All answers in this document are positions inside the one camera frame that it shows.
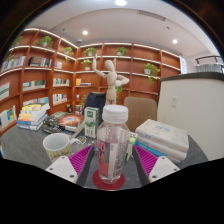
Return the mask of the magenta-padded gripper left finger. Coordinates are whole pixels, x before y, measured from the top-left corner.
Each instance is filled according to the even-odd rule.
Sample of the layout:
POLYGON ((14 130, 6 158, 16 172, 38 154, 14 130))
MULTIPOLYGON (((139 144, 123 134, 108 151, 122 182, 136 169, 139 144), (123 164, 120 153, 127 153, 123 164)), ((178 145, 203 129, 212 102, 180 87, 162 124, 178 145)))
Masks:
POLYGON ((47 171, 79 186, 84 186, 93 157, 94 146, 90 145, 69 157, 60 156, 47 168, 47 171))

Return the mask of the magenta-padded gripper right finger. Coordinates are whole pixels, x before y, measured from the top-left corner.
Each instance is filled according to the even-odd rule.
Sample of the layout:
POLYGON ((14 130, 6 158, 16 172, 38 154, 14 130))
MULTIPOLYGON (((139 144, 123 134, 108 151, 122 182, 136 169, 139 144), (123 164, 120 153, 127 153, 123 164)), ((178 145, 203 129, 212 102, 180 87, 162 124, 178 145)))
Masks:
POLYGON ((157 157, 139 146, 133 146, 132 154, 142 186, 179 171, 166 156, 157 157))

